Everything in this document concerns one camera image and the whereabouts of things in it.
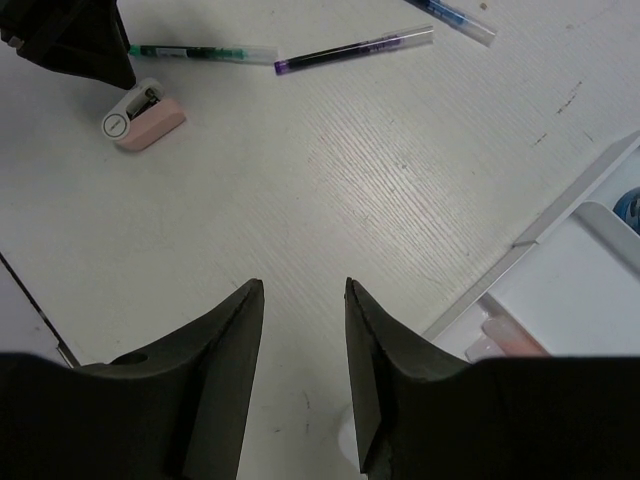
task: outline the blue object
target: blue object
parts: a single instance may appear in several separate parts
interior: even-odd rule
[[[613,207],[613,213],[640,235],[640,187],[625,193]]]
[[[487,47],[491,45],[491,42],[496,36],[495,28],[485,25],[480,20],[440,0],[407,1]]]

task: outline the wood grain surface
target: wood grain surface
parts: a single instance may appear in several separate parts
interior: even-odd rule
[[[637,0],[456,0],[487,49],[402,0],[121,0],[133,43],[283,57],[432,23],[435,44],[284,77],[137,60],[188,122],[102,137],[115,88],[0,49],[0,250],[83,363],[211,309],[251,277],[265,328],[239,477],[353,479],[344,283],[426,329],[615,139],[640,126]]]

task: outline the purple pen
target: purple pen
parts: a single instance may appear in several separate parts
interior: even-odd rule
[[[351,58],[363,57],[372,53],[389,52],[400,48],[415,47],[433,43],[433,27],[422,26],[408,28],[397,32],[387,33],[375,40],[367,42],[352,43],[344,47],[332,48],[322,52],[302,55],[300,57],[290,58],[289,60],[280,60],[274,63],[276,74],[283,75],[285,73],[302,70],[303,68],[314,67],[329,62],[337,62],[340,60],[349,60]]]

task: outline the blue pen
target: blue pen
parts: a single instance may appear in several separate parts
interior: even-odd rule
[[[496,36],[495,29],[476,20],[471,15],[442,3],[440,0],[407,1],[487,47],[491,45]]]

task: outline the white tray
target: white tray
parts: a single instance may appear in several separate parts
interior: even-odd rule
[[[639,147],[636,132],[608,148],[423,337],[466,360],[502,315],[551,355],[640,355],[640,236],[612,211],[640,187]],[[357,466],[352,413],[339,441]]]

